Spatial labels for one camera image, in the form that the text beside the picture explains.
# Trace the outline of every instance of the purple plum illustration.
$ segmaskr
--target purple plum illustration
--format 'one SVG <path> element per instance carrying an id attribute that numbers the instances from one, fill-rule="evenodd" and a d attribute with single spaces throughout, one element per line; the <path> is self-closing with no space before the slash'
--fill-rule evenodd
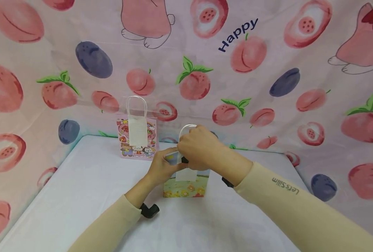
<path id="1" fill-rule="evenodd" d="M 80 132 L 80 125 L 74 120 L 65 119 L 59 124 L 58 136 L 63 144 L 73 143 Z"/>
<path id="2" fill-rule="evenodd" d="M 300 81 L 300 70 L 298 68 L 290 69 L 285 72 L 269 90 L 269 94 L 273 97 L 285 96 L 292 92 Z"/>
<path id="3" fill-rule="evenodd" d="M 324 174 L 316 174 L 311 179 L 311 190 L 318 199 L 327 202 L 337 194 L 337 184 Z"/>
<path id="4" fill-rule="evenodd" d="M 76 46 L 76 57 L 86 72 L 94 77 L 105 79 L 112 74 L 109 56 L 93 42 L 84 41 Z"/>

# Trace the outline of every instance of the white paper tag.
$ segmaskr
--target white paper tag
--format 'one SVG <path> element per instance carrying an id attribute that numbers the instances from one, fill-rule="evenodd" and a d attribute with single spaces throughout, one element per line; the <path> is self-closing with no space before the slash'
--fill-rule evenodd
<path id="1" fill-rule="evenodd" d="M 146 147 L 147 121 L 146 117 L 128 115 L 129 145 Z"/>

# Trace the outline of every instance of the sliced peach illustration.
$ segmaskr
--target sliced peach illustration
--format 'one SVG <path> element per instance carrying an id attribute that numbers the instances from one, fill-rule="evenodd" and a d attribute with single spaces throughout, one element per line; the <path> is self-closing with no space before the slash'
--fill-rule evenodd
<path id="1" fill-rule="evenodd" d="M 59 76 L 47 76 L 36 80 L 44 83 L 41 90 L 45 104 L 51 109 L 62 109 L 77 104 L 78 90 L 70 83 L 68 71 L 63 71 Z"/>
<path id="2" fill-rule="evenodd" d="M 44 36 L 38 12 L 22 0 L 0 1 L 0 31 L 18 43 L 37 42 Z"/>

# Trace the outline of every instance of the cartoon bear illustration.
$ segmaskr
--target cartoon bear illustration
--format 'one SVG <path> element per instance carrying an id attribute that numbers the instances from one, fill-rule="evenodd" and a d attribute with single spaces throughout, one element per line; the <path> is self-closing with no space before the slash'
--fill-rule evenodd
<path id="1" fill-rule="evenodd" d="M 144 40 L 150 49 L 163 45 L 175 23 L 167 14 L 165 0 L 122 0 L 122 36 L 128 40 Z"/>
<path id="2" fill-rule="evenodd" d="M 373 71 L 373 5 L 366 3 L 357 16 L 353 36 L 328 60 L 328 63 L 343 66 L 346 74 L 363 74 Z"/>

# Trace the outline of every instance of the peach print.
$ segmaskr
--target peach print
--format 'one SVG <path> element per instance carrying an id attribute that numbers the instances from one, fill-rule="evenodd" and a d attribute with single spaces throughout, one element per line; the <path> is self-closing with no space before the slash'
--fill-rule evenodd
<path id="1" fill-rule="evenodd" d="M 366 3 L 360 9 L 353 36 L 343 43 L 328 63 L 341 66 L 346 74 L 373 71 L 373 5 L 371 3 Z"/>
<path id="2" fill-rule="evenodd" d="M 44 24 L 37 11 L 23 0 L 0 1 L 0 31 L 18 43 L 37 42 L 44 36 Z"/>
<path id="3" fill-rule="evenodd" d="M 26 150 L 25 141 L 14 134 L 0 134 L 0 173 L 14 168 Z"/>
<path id="4" fill-rule="evenodd" d="M 23 90 L 16 75 L 0 66 L 0 112 L 14 112 L 22 101 Z"/>

